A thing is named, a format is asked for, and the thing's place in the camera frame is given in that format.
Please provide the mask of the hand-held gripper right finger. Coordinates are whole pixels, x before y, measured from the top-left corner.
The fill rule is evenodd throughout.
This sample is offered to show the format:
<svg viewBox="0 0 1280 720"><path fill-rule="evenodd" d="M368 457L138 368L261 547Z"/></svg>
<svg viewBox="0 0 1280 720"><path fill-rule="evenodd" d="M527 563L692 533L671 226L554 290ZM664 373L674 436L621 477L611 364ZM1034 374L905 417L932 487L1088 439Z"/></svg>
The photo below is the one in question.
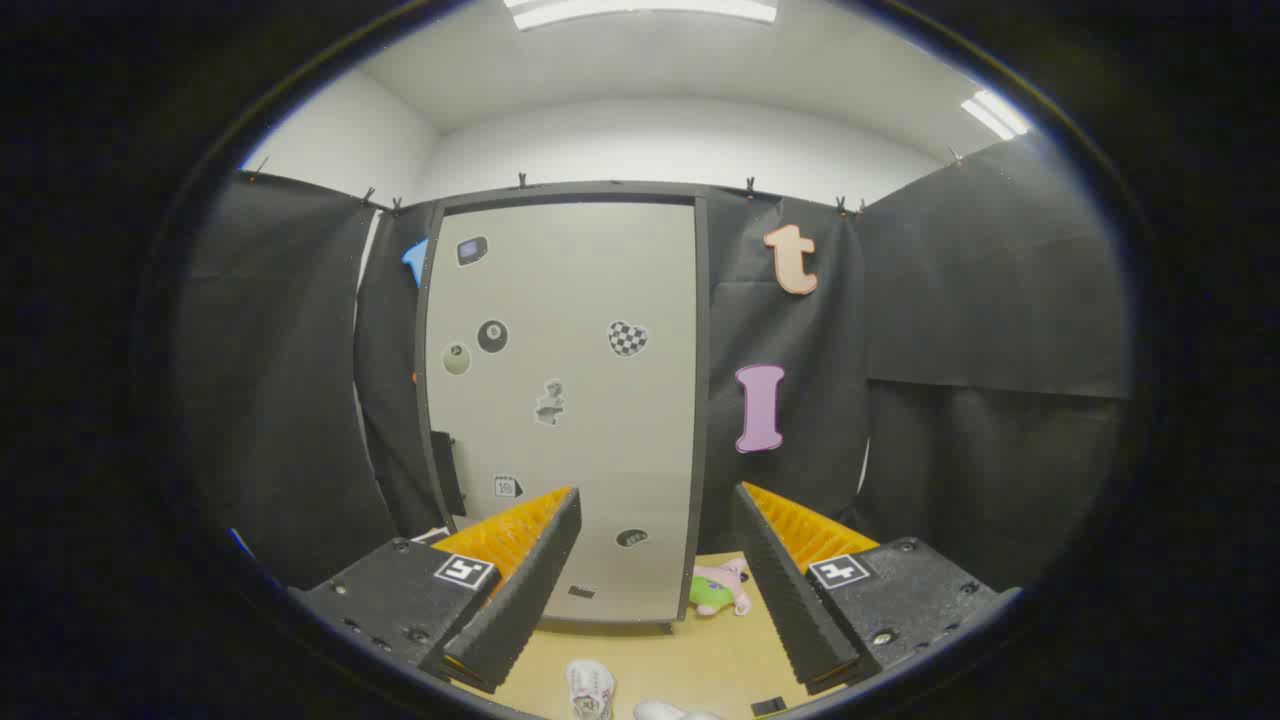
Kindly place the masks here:
<svg viewBox="0 0 1280 720"><path fill-rule="evenodd" d="M794 675L813 694L941 651L1020 594L920 538L877 542L745 482L733 489L733 533Z"/></svg>

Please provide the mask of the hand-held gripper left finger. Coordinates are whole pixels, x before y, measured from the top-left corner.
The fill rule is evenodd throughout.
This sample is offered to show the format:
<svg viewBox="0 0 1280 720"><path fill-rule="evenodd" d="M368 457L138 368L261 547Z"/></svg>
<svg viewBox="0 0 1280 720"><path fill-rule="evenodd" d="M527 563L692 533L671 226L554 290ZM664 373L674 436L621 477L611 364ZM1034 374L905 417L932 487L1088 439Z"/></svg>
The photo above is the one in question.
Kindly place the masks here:
<svg viewBox="0 0 1280 720"><path fill-rule="evenodd" d="M430 542L394 538L293 597L387 662L492 693L538 628L582 528L562 487Z"/></svg>

